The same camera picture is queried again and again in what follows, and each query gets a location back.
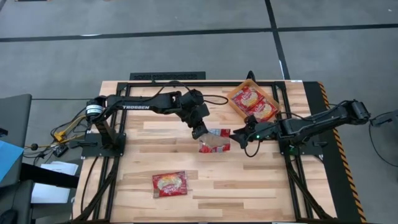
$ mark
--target black metal frame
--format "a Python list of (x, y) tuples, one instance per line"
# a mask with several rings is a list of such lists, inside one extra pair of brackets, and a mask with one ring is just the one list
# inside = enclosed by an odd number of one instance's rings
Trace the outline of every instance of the black metal frame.
[[(117, 85), (117, 95), (121, 95), (122, 90), (126, 90), (126, 96), (130, 95), (131, 88), (132, 87), (146, 87), (146, 86), (164, 86), (164, 82), (148, 82), (148, 83), (118, 83)], [(185, 82), (184, 83), (186, 86), (238, 86), (241, 84), (241, 82)], [(290, 105), (289, 105), (289, 99), (287, 97), (287, 90), (286, 90), (286, 85), (285, 82), (257, 82), (259, 86), (269, 86), (272, 89), (272, 94), (274, 99), (279, 102), (279, 97), (278, 97), (278, 90), (282, 92), (282, 97), (284, 101), (284, 107), (286, 112), (288, 112), (287, 117), (291, 118), (290, 112)], [(121, 115), (121, 121), (120, 121), (120, 127), (119, 127), (119, 133), (124, 132), (125, 124), (126, 124), (126, 115), (127, 111), (123, 111)], [(111, 127), (115, 127), (115, 120), (116, 120), (116, 114), (113, 114), (111, 118)], [(316, 200), (311, 196), (311, 193), (307, 190), (307, 184), (305, 181), (305, 175), (304, 175), (304, 169), (303, 169), (303, 164), (302, 160), (300, 157), (300, 154), (295, 155), (295, 164), (297, 166), (297, 171), (294, 171), (293, 165), (290, 160), (290, 154), (289, 154), (289, 144), (286, 142), (280, 141), (279, 142), (279, 147), (281, 154), (284, 155), (285, 159), (285, 165), (286, 165), (286, 170), (288, 174), (288, 180), (289, 180), (289, 187), (290, 187), (290, 193), (292, 197), (292, 204), (294, 208), (294, 213), (295, 213), (295, 219), (297, 222), (299, 221), (306, 221), (310, 223), (318, 223), (318, 222), (335, 222), (337, 221), (336, 219), (332, 219), (331, 216), (327, 215), (321, 206), (317, 204)], [(118, 167), (119, 165), (119, 160), (120, 157), (115, 157), (114, 158), (114, 166)], [(108, 170), (108, 163), (109, 163), (109, 158), (105, 157), (103, 161), (103, 166), (101, 169), (101, 176), (99, 179), (99, 186), (103, 186), (104, 180), (106, 177), (106, 173)], [(111, 218), (111, 212), (112, 212), (112, 206), (113, 206), (113, 199), (114, 199), (114, 190), (116, 186), (116, 175), (115, 178), (112, 180), (110, 187), (109, 187), (109, 195), (108, 195), (108, 200), (106, 204), (106, 214), (105, 214), (105, 220), (110, 220)], [(306, 218), (302, 218), (301, 216), (301, 211), (300, 211), (300, 206), (299, 206), (299, 199), (297, 195), (297, 191), (295, 186), (297, 186), (304, 197), (304, 202), (305, 202), (305, 211), (307, 213)], [(100, 206), (101, 206), (101, 201), (99, 201), (94, 209), (94, 215), (93, 219), (97, 220), (99, 211), (100, 211)], [(321, 218), (321, 220), (314, 219), (313, 218), (313, 213), (312, 209), (317, 213), (317, 215)]]

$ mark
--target yellow and black caution tape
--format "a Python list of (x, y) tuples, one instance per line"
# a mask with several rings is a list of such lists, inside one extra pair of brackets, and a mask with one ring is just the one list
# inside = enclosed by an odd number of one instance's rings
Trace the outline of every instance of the yellow and black caution tape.
[[(323, 99), (325, 100), (326, 108), (329, 110), (330, 106), (329, 106), (328, 97), (326, 95), (325, 87), (320, 82), (319, 82), (319, 86), (321, 88)], [(343, 165), (344, 165), (345, 170), (346, 170), (347, 179), (348, 179), (348, 182), (349, 182), (349, 186), (351, 187), (351, 190), (353, 192), (353, 196), (354, 196), (355, 204), (356, 204), (356, 206), (358, 208), (359, 216), (361, 218), (361, 221), (363, 223), (366, 223), (365, 214), (363, 212), (361, 201), (359, 200), (359, 197), (358, 197), (358, 191), (356, 190), (356, 187), (355, 187), (355, 184), (354, 184), (353, 175), (351, 173), (351, 170), (349, 169), (349, 165), (348, 165), (348, 161), (347, 161), (347, 158), (346, 158), (346, 154), (344, 152), (343, 145), (341, 143), (341, 139), (339, 137), (338, 131), (335, 128), (333, 129), (333, 134), (335, 135), (335, 139), (336, 139), (337, 146), (338, 146), (338, 151), (340, 152), (341, 160), (343, 161)]]

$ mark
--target wooden tabletop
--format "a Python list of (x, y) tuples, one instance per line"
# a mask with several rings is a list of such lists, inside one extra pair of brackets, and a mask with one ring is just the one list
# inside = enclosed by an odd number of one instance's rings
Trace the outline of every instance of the wooden tabletop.
[[(115, 94), (117, 82), (121, 81), (103, 82), (100, 95)], [(286, 87), (292, 112), (310, 115), (303, 83), (286, 81)], [(225, 96), (233, 88), (212, 86), (196, 89), (207, 95)], [(270, 87), (262, 89), (272, 96)], [(159, 87), (134, 87), (131, 96), (152, 96), (158, 90)], [(176, 90), (183, 94), (186, 92), (180, 87), (167, 87), (163, 92)], [(204, 118), (207, 128), (235, 130), (244, 126), (243, 119), (229, 105), (208, 104), (208, 107), (210, 115)], [(191, 131), (174, 114), (127, 112), (127, 143), (119, 164), (111, 222), (295, 220), (285, 162), (276, 141), (264, 141), (253, 158), (246, 157), (234, 141), (229, 152), (201, 154)], [(249, 143), (248, 153), (252, 154), (256, 148), (256, 142)], [(302, 156), (302, 160), (309, 191), (325, 211), (335, 217), (323, 164), (314, 156)], [(82, 191), (93, 161), (93, 158), (88, 158), (83, 163), (73, 206), (75, 217), (80, 214)], [(88, 181), (84, 207), (97, 191), (102, 161), (102, 158), (98, 159)], [(152, 176), (181, 170), (188, 174), (188, 195), (153, 198)], [(299, 190), (297, 192), (304, 217), (302, 196)], [(107, 192), (101, 204), (100, 218), (104, 217), (106, 199)]]

